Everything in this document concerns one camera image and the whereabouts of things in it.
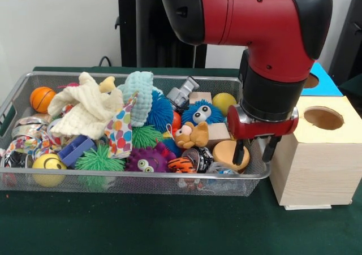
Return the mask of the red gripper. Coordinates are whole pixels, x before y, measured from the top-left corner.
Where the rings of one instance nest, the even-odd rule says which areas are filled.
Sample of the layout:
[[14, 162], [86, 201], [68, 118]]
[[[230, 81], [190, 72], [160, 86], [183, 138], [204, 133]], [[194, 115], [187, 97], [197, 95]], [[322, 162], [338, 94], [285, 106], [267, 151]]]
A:
[[289, 119], [282, 122], [263, 122], [249, 117], [240, 105], [229, 106], [227, 113], [227, 125], [232, 136], [237, 140], [233, 164], [241, 165], [244, 157], [244, 140], [269, 139], [266, 143], [262, 161], [268, 163], [272, 160], [277, 144], [281, 141], [281, 136], [293, 133], [299, 121], [297, 107], [292, 111]]

